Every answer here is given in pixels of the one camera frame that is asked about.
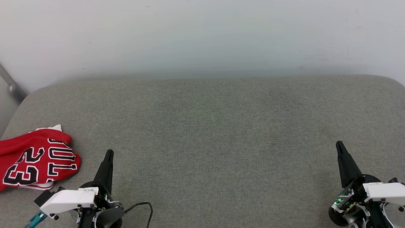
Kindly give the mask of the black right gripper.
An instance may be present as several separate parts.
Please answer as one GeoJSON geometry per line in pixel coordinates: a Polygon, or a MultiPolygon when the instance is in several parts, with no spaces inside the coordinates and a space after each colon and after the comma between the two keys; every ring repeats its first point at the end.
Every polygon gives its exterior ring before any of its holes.
{"type": "Polygon", "coordinates": [[[336,142],[342,192],[328,209],[330,220],[347,228],[392,228],[385,212],[387,202],[366,200],[364,184],[379,184],[380,180],[361,172],[342,141],[336,142]]]}

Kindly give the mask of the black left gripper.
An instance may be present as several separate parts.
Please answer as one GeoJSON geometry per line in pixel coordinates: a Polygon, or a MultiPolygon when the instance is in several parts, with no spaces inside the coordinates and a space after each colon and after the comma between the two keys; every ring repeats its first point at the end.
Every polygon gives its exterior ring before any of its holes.
{"type": "Polygon", "coordinates": [[[95,193],[94,203],[78,210],[78,228],[121,228],[123,205],[111,197],[114,152],[108,149],[93,181],[78,190],[95,193]]]}

